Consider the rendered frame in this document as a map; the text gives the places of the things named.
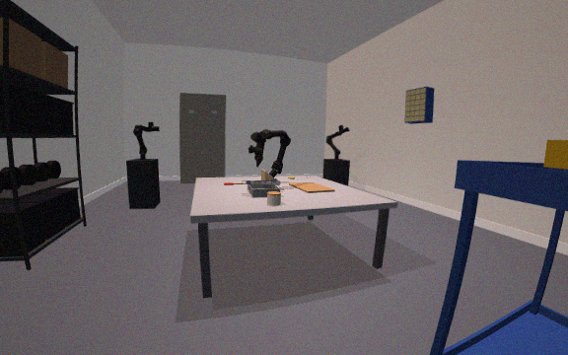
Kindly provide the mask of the wooden board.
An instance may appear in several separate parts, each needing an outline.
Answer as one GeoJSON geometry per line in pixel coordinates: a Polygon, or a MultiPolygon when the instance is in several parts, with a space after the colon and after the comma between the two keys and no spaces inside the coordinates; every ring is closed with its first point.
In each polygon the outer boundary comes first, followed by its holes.
{"type": "Polygon", "coordinates": [[[314,182],[298,182],[298,183],[289,183],[289,185],[294,186],[298,189],[303,190],[306,193],[315,193],[315,192],[333,192],[335,189],[314,183],[314,182]]]}

